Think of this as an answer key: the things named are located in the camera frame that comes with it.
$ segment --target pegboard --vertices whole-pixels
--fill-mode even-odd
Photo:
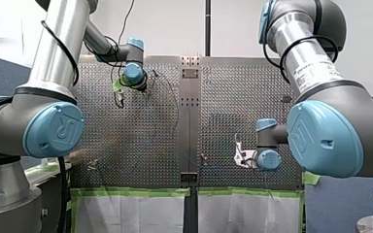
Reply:
[[[127,90],[120,109],[112,91],[112,68],[92,56],[81,58],[75,93],[85,130],[72,154],[72,186],[180,186],[179,59],[147,58],[148,91]],[[114,69],[113,78],[118,71]]]
[[[75,91],[85,115],[85,131],[72,155],[72,185],[179,187],[180,173],[187,168],[200,173],[200,186],[300,189],[301,170],[288,147],[279,148],[283,166],[274,174],[253,173],[233,160],[235,133],[243,150],[254,149],[257,119],[285,122],[292,103],[282,100],[292,93],[279,71],[264,59],[201,57],[193,66],[200,83],[190,85],[196,80],[183,77],[187,67],[182,57],[147,57],[147,93],[127,91],[125,108],[119,109],[112,93],[111,67],[93,58],[81,59],[81,80]],[[194,109],[190,106],[194,102],[186,100],[192,93]],[[186,128],[193,125],[185,122],[187,113],[187,120],[198,122],[196,128]],[[189,145],[190,159],[186,159],[183,151],[190,142],[195,143]],[[201,155],[207,157],[205,162]]]
[[[199,160],[202,186],[250,186],[302,189],[301,168],[288,146],[279,146],[283,165],[276,172],[243,169],[232,159],[235,134],[243,150],[256,146],[255,123],[275,118],[286,123],[293,94],[279,69],[261,58],[201,59]],[[285,103],[288,96],[292,101]]]

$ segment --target vertical metal rail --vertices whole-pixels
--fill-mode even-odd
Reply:
[[[205,4],[205,56],[211,56],[211,0]]]

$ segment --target blue joint cap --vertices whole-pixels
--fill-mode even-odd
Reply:
[[[277,125],[277,120],[274,118],[259,119],[256,122],[256,132],[262,131],[270,127],[274,127],[275,125]]]
[[[144,71],[137,63],[130,62],[125,66],[123,76],[126,83],[136,84],[140,83],[144,78]]]
[[[355,129],[323,102],[306,100],[292,107],[287,132],[293,156],[307,171],[348,178],[362,168],[363,148]]]
[[[265,150],[259,156],[256,164],[264,171],[277,170],[283,162],[281,156],[274,150]]]
[[[128,45],[132,45],[134,47],[138,47],[141,50],[144,50],[144,42],[140,39],[136,38],[129,38],[128,41],[126,41]]]
[[[275,7],[275,4],[277,3],[277,0],[273,0],[272,3],[271,3],[271,7],[269,6],[269,0],[264,4],[263,8],[262,8],[262,13],[261,13],[261,19],[260,19],[260,24],[259,24],[259,40],[258,42],[261,44],[261,45],[264,45],[266,44],[266,38],[264,38],[264,34],[265,34],[265,30],[266,30],[266,27],[267,27],[267,19],[268,19],[268,16],[270,16],[272,10],[274,9]]]
[[[83,128],[83,116],[77,106],[56,102],[29,122],[23,134],[23,148],[36,158],[65,156],[80,141]]]

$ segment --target label sticker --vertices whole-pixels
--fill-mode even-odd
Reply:
[[[343,80],[326,55],[318,55],[316,60],[300,65],[292,75],[301,93],[318,84]]]

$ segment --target white wall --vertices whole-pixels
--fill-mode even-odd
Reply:
[[[373,94],[373,1],[334,1],[344,11],[348,24],[338,69]],[[100,0],[91,20],[105,35],[117,40],[130,2]],[[263,57],[257,40],[264,0],[212,3],[212,56]],[[204,54],[204,15],[205,0],[135,0],[121,42],[128,37],[141,38],[149,55]],[[30,66],[42,32],[40,20],[44,18],[45,12],[34,0],[0,0],[0,57]]]

